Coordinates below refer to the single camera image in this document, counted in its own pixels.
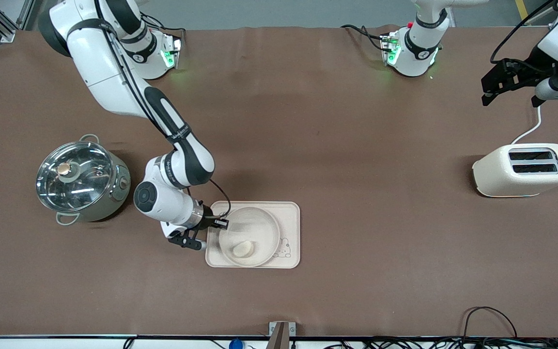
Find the pot handle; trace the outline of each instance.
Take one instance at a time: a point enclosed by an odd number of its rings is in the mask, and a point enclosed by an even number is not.
[[[64,225],[64,226],[65,225],[71,225],[79,219],[79,216],[80,216],[80,214],[78,214],[78,213],[68,214],[68,213],[57,212],[55,214],[55,221],[60,225]],[[75,217],[75,218],[73,218],[73,220],[68,222],[68,223],[64,223],[64,222],[62,222],[62,217]]]
[[[84,141],[88,138],[95,138],[96,141],[94,143],[100,144],[100,139],[98,139],[98,136],[93,134],[93,133],[87,133],[87,135],[82,135],[82,137],[79,139],[79,141],[81,142],[81,141]]]

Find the brown tablecloth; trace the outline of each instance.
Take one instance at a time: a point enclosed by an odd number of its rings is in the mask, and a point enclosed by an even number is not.
[[[343,29],[191,32],[183,69],[152,84],[210,149],[237,201],[301,207],[292,270],[215,269],[170,244],[128,198],[107,221],[60,227],[34,181],[57,146],[97,133],[130,166],[170,150],[153,126],[103,110],[37,32],[0,47],[0,334],[457,335],[491,305],[521,336],[558,336],[558,188],[487,199],[474,161],[534,124],[530,88],[481,106],[480,79],[509,29],[451,29],[405,78]],[[525,58],[544,29],[502,56]],[[558,102],[526,141],[558,142]],[[194,187],[207,203],[211,185]],[[469,334],[510,335],[476,314]]]

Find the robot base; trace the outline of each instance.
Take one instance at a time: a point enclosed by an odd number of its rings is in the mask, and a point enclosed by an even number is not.
[[[182,39],[174,38],[172,35],[150,29],[160,45],[148,57],[145,64],[135,64],[137,73],[144,79],[157,79],[162,77],[169,69],[178,69],[178,59],[182,49]]]
[[[414,53],[406,48],[404,38],[408,30],[408,27],[403,27],[389,34],[389,43],[385,43],[384,45],[392,51],[383,51],[383,62],[392,66],[401,75],[406,75],[406,77],[418,77],[419,75],[423,75],[430,65],[434,64],[434,58],[438,53],[438,48],[431,55],[429,52],[425,51],[425,54],[428,55],[426,59],[417,59]]]

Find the blue object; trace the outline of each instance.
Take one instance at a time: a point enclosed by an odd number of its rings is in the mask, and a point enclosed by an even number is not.
[[[234,339],[230,342],[230,349],[244,349],[244,343],[238,338]]]

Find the glass lid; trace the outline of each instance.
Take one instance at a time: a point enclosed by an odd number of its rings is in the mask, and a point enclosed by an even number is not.
[[[40,166],[36,178],[38,198],[48,208],[75,212],[98,201],[109,187],[113,163],[100,145],[64,144]]]

